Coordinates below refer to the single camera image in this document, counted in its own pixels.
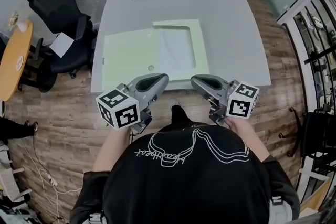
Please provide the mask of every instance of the cable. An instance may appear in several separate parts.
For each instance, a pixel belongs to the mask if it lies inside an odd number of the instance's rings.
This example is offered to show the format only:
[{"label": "cable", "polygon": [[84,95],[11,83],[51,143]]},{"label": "cable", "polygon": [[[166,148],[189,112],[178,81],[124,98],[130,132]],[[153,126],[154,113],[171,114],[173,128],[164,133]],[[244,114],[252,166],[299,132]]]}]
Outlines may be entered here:
[{"label": "cable", "polygon": [[[57,188],[53,185],[53,180],[51,180],[51,182],[46,181],[46,180],[42,177],[40,171],[43,171],[43,172],[46,173],[48,176],[50,176],[51,179],[53,179],[53,177],[51,176],[51,174],[50,174],[48,171],[46,171],[45,169],[41,169],[41,168],[39,169],[39,168],[37,168],[37,165],[36,165],[36,163],[34,162],[33,158],[31,157],[30,153],[28,152],[28,150],[27,150],[25,144],[24,144],[22,141],[21,141],[21,144],[22,144],[23,147],[25,148],[25,150],[26,150],[26,152],[27,152],[29,158],[30,158],[31,161],[34,163],[34,165],[35,165],[35,167],[36,167],[36,170],[38,171],[38,173],[39,173],[39,175],[40,175],[41,182],[42,182],[43,193],[44,193],[45,197],[47,198],[47,200],[48,200],[52,205],[56,205],[56,210],[57,210],[57,223],[59,223],[59,220],[60,220],[60,219],[62,220],[62,219],[64,219],[64,218],[60,218],[60,216],[59,216],[59,210],[58,210],[58,194],[59,194],[59,193],[60,193],[60,194],[68,194],[68,193],[71,192],[71,191],[79,191],[79,190],[81,190],[82,188],[79,188],[79,189],[76,189],[76,190],[69,190],[69,191],[67,191],[67,192],[65,192],[65,193],[62,193],[62,192],[58,191]],[[48,196],[46,195],[46,193],[45,193],[44,182],[50,184],[50,186],[54,189],[54,191],[55,191],[55,193],[56,193],[56,203],[50,201],[49,198],[48,198]]]},{"label": "cable", "polygon": [[35,136],[33,135],[33,149],[34,149],[34,153],[35,153],[35,156],[36,156],[36,159],[38,161],[38,163],[43,167],[44,170],[46,170],[49,175],[51,176],[51,173],[49,172],[49,170],[40,162],[39,158],[37,157],[37,154],[36,154],[36,150],[35,150]]},{"label": "cable", "polygon": [[[8,110],[9,110],[9,113],[10,113],[10,116],[11,116],[10,118],[13,119],[13,115],[12,115],[12,111],[11,111],[10,107],[11,107],[11,106],[9,106],[9,109],[8,109]],[[53,178],[52,175],[50,174],[49,170],[43,166],[43,164],[40,162],[40,160],[39,160],[39,158],[38,158],[38,156],[37,156],[37,154],[36,154],[36,150],[35,150],[35,136],[33,136],[33,149],[34,149],[34,153],[35,153],[36,159],[37,159],[37,161],[39,162],[39,164],[43,167],[43,169],[41,169],[41,168],[40,168],[40,169],[37,168],[37,165],[36,165],[36,163],[34,162],[33,158],[31,157],[30,153],[28,152],[28,150],[27,150],[25,144],[22,142],[22,140],[18,140],[18,141],[20,141],[21,144],[23,145],[23,147],[25,148],[25,150],[26,150],[26,152],[27,152],[29,158],[30,158],[31,161],[34,163],[34,165],[35,165],[35,167],[36,167],[36,170],[37,170],[37,172],[38,172],[39,175],[40,175],[44,196],[46,197],[46,199],[48,200],[48,202],[50,202],[52,205],[56,205],[56,209],[57,209],[57,219],[55,219],[52,223],[54,223],[56,220],[57,220],[57,223],[59,223],[59,220],[63,220],[63,222],[65,223],[64,218],[61,218],[61,217],[59,216],[59,211],[58,211],[58,194],[59,194],[59,193],[60,193],[60,194],[68,194],[68,193],[71,192],[71,191],[79,191],[79,190],[82,190],[82,188],[79,188],[79,189],[76,189],[76,190],[71,189],[71,190],[69,190],[69,191],[66,191],[65,193],[62,193],[62,192],[58,191],[57,188],[53,185],[54,178]],[[48,175],[48,178],[49,178],[49,177],[51,178],[51,181],[50,181],[50,182],[46,181],[46,180],[42,177],[40,171],[43,171],[44,173],[46,173],[46,174]],[[56,203],[50,201],[49,198],[48,198],[48,196],[46,195],[46,193],[45,193],[45,187],[44,187],[44,182],[48,183],[48,184],[54,189],[54,191],[55,191],[55,193],[56,193]]]}]

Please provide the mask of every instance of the chair armrest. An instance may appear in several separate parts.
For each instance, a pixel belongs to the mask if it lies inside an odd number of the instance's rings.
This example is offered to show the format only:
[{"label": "chair armrest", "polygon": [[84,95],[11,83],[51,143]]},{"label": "chair armrest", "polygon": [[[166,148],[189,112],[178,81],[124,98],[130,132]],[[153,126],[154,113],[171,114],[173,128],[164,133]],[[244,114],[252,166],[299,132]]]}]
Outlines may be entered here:
[{"label": "chair armrest", "polygon": [[35,48],[35,52],[34,52],[34,56],[33,56],[33,60],[37,61],[39,56],[40,56],[40,50],[42,47],[42,43],[43,43],[43,38],[40,38],[36,44],[36,48]]},{"label": "chair armrest", "polygon": [[85,33],[86,27],[88,24],[87,16],[83,15],[81,16],[77,21],[77,29],[76,29],[76,41],[80,41]]}]

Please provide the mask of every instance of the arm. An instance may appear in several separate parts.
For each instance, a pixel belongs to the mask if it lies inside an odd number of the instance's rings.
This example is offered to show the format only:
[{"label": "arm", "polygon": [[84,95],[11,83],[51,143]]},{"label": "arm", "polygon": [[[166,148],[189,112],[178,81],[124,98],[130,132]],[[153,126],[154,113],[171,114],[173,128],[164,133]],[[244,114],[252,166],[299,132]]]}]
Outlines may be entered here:
[{"label": "arm", "polygon": [[229,125],[230,130],[240,136],[264,165],[269,176],[272,197],[281,196],[291,207],[292,218],[297,219],[300,214],[300,201],[280,163],[269,154],[247,120],[227,117],[225,122]]},{"label": "arm", "polygon": [[94,172],[111,171],[121,154],[130,144],[131,128],[112,129],[93,165]]},{"label": "arm", "polygon": [[102,194],[113,166],[129,145],[130,128],[111,130],[97,155],[93,172],[84,174],[83,188],[70,213],[70,224],[82,224],[102,211]]},{"label": "arm", "polygon": [[247,120],[227,117],[225,123],[244,141],[261,162],[266,160],[269,152]]}]

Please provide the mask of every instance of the wooden floor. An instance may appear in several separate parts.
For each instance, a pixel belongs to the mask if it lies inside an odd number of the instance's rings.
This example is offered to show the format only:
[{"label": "wooden floor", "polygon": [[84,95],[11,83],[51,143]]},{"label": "wooden floor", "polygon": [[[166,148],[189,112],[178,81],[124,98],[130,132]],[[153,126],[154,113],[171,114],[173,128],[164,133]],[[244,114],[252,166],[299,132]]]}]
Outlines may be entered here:
[{"label": "wooden floor", "polygon": [[[272,81],[272,86],[261,89],[250,121],[295,184],[301,159],[298,154],[294,158],[288,158],[286,152],[293,146],[296,130],[294,115],[289,113],[288,108],[294,106],[301,115],[303,113],[303,93],[297,61],[288,35],[276,24],[264,1],[248,2],[264,43]],[[24,123],[25,120],[38,121],[36,153],[56,179],[57,188],[61,192],[82,186],[83,173],[91,170],[109,131],[98,113],[96,95],[90,94],[90,85],[89,71],[80,70],[76,79],[71,79],[67,74],[60,75],[48,93],[24,87],[7,104],[7,118],[19,123]],[[208,118],[209,104],[200,95],[193,91],[167,92],[152,109],[153,121],[147,133],[169,124],[170,98],[178,98],[192,120],[211,123]],[[280,132],[288,138],[279,139]],[[10,141],[14,166],[25,168],[25,172],[19,174],[20,185],[33,190],[30,205],[49,223],[56,218],[56,206],[46,199],[39,174],[22,143],[37,163],[31,137]],[[46,186],[45,192],[50,201],[56,202],[55,192],[50,186]],[[59,214],[66,221],[77,196],[76,192],[59,194]]]}]

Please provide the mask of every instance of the person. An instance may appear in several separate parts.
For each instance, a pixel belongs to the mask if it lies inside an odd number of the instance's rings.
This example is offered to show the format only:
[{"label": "person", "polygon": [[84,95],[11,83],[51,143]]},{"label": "person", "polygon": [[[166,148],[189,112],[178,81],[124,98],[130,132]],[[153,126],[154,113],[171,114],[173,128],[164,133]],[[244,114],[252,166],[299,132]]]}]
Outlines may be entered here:
[{"label": "person", "polygon": [[35,135],[38,123],[34,122],[30,125],[29,121],[26,121],[25,124],[19,124],[10,119],[0,117],[0,127],[2,129],[0,140],[19,139]]},{"label": "person", "polygon": [[113,224],[269,223],[273,197],[297,219],[298,196],[253,127],[225,122],[229,129],[193,122],[175,105],[170,125],[130,145],[130,129],[111,130],[70,224],[93,213]]}]

